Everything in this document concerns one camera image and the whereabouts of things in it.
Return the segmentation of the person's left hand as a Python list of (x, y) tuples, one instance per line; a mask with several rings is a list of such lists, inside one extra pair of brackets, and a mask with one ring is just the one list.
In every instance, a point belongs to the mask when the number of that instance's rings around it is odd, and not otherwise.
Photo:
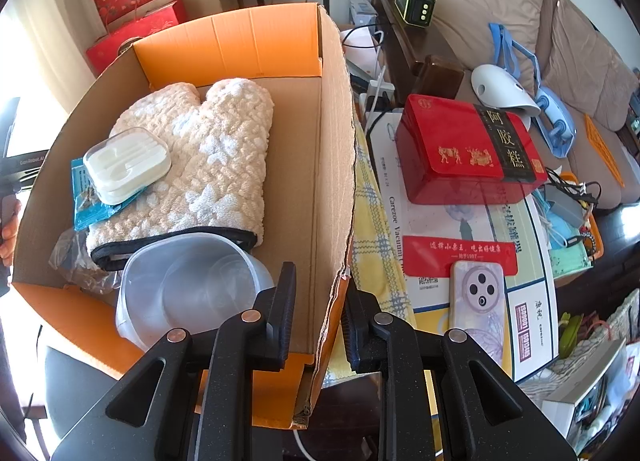
[(14, 202), (13, 213), (1, 230), (0, 256), (2, 264), (10, 267), (13, 264), (18, 227), (20, 227), (21, 201)]

